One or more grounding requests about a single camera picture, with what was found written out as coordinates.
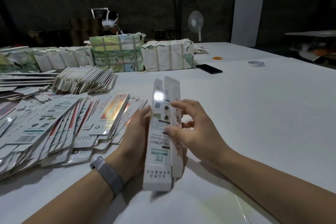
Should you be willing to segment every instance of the black phone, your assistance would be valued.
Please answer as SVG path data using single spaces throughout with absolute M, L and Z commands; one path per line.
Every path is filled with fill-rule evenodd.
M 222 73 L 222 70 L 216 69 L 215 67 L 209 66 L 207 64 L 197 65 L 196 68 L 202 69 L 209 74 L 219 74 Z

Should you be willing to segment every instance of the paper-wrapped package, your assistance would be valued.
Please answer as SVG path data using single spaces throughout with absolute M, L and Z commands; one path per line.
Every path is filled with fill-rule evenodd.
M 39 66 L 28 46 L 0 49 L 0 72 L 39 72 Z
M 114 72 L 142 71 L 144 38 L 142 33 L 90 37 L 96 65 L 108 66 Z
M 52 47 L 31 48 L 42 72 L 58 69 L 61 67 L 94 66 L 91 48 L 80 47 Z
M 189 39 L 149 41 L 141 52 L 147 71 L 194 68 L 194 43 Z

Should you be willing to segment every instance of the smartwatch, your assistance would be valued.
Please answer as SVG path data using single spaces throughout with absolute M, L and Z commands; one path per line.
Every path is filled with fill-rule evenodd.
M 123 188 L 124 182 L 116 174 L 115 170 L 109 166 L 101 156 L 95 158 L 90 163 L 90 167 L 91 169 L 97 169 L 99 174 L 107 181 L 114 193 L 114 196 L 116 197 Z

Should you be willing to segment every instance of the tape roll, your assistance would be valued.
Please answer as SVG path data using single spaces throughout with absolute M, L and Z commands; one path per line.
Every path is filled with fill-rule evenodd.
M 265 63 L 261 61 L 249 61 L 248 62 L 251 67 L 264 67 Z

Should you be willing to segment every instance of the standing fan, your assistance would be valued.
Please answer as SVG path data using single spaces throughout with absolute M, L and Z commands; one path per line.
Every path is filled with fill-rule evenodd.
M 188 26 L 189 29 L 194 32 L 198 33 L 199 41 L 201 41 L 201 30 L 203 28 L 204 19 L 202 14 L 199 11 L 193 11 L 188 18 Z

